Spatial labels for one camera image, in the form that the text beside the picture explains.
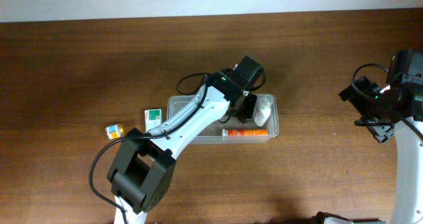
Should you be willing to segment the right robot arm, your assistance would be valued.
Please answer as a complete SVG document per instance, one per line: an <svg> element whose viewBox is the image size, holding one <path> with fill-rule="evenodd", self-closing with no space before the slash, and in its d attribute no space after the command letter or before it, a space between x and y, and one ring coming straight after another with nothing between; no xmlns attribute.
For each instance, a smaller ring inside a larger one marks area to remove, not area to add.
<svg viewBox="0 0 423 224"><path fill-rule="evenodd" d="M379 143L391 138L397 147L397 177L392 223L422 222L422 51L399 50L391 59L386 85L353 74L339 93L360 113Z"/></svg>

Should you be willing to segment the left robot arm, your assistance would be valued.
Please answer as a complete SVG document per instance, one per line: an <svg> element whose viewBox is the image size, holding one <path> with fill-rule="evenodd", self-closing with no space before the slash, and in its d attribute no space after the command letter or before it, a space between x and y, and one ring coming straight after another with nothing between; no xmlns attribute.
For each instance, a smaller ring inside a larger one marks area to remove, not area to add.
<svg viewBox="0 0 423 224"><path fill-rule="evenodd" d="M132 129L120 142L106 176L117 208L115 223L144 223L169 189L176 160L210 124L250 114L264 68L245 56L235 68L205 73L196 94L172 118L145 133Z"/></svg>

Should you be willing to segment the white spray bottle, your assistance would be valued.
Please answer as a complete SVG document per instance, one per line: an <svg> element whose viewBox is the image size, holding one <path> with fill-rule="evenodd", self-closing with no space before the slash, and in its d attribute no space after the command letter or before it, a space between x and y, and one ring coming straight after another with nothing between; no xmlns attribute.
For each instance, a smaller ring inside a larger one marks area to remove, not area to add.
<svg viewBox="0 0 423 224"><path fill-rule="evenodd" d="M271 107L273 98L271 96L264 96L259 98L256 102L253 112L253 120L258 127L262 127L271 114Z"/></svg>

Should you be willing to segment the orange tablet tube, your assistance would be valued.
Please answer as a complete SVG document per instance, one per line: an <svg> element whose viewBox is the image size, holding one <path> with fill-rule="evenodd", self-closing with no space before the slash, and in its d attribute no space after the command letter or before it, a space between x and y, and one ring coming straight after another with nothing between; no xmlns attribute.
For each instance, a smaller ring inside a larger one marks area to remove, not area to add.
<svg viewBox="0 0 423 224"><path fill-rule="evenodd" d="M261 136L261 135L268 135L267 130L227 130L222 129L222 136L223 137L244 137L244 136Z"/></svg>

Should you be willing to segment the white green medicine box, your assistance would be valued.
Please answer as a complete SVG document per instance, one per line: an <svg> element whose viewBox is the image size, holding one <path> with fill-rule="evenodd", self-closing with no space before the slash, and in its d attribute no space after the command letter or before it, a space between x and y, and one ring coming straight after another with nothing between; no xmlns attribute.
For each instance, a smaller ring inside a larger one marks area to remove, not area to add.
<svg viewBox="0 0 423 224"><path fill-rule="evenodd" d="M145 110L144 117L146 131L159 126L163 122L163 113L161 109Z"/></svg>

